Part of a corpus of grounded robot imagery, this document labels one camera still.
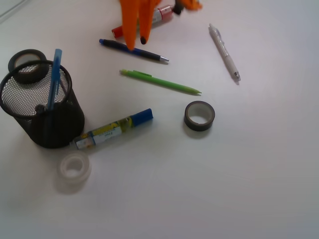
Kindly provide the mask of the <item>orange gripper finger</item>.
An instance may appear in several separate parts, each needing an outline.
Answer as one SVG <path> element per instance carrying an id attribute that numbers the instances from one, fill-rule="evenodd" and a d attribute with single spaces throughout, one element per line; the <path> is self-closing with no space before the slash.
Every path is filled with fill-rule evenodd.
<path id="1" fill-rule="evenodd" d="M 135 47 L 139 3 L 139 0 L 120 0 L 123 36 L 127 48 L 131 51 Z"/>
<path id="2" fill-rule="evenodd" d="M 152 28 L 153 14 L 159 0 L 141 0 L 139 1 L 139 25 L 141 44 L 146 44 Z"/>

